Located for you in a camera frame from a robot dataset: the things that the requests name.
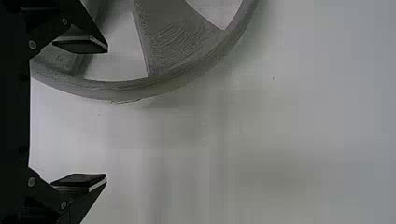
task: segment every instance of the wheel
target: wheel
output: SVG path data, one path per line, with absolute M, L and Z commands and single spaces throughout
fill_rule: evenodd
M 163 94 L 212 68 L 245 32 L 260 0 L 243 0 L 225 29 L 211 23 L 185 0 L 129 1 L 147 77 L 102 81 L 72 76 L 69 73 L 75 67 L 69 64 L 79 64 L 81 58 L 67 52 L 60 54 L 60 49 L 53 46 L 43 50 L 44 56 L 39 55 L 32 61 L 32 77 L 61 91 L 112 102 L 137 101 Z

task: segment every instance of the bolt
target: bolt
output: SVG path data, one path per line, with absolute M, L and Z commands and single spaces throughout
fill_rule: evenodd
M 64 25 L 67 25 L 67 24 L 69 23 L 69 21 L 68 21 L 66 18 L 63 18 L 63 19 L 62 19 L 62 23 L 63 23 Z
M 67 207 L 67 202 L 61 203 L 61 209 L 64 210 Z
M 30 49 L 37 49 L 37 43 L 34 40 L 29 41 Z
M 35 185 L 35 178 L 34 177 L 30 177 L 29 180 L 27 181 L 27 186 L 29 186 L 31 188 L 34 185 Z

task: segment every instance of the black metal arm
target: black metal arm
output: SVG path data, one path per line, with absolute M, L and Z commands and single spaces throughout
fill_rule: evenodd
M 28 168 L 29 60 L 49 43 L 74 53 L 106 53 L 107 42 L 78 0 L 0 0 L 0 27 L 7 124 L 0 224 L 77 224 L 104 189 L 106 175 L 70 175 L 50 185 Z

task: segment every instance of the clamp jaw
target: clamp jaw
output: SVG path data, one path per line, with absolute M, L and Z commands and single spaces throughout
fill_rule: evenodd
M 69 175 L 48 184 L 29 169 L 19 224 L 79 224 L 106 186 L 106 175 Z

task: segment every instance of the white wall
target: white wall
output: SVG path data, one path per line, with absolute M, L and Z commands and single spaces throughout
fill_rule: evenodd
M 209 74 L 138 103 L 33 81 L 31 166 L 108 174 L 84 223 L 395 223 L 395 4 L 270 0 Z

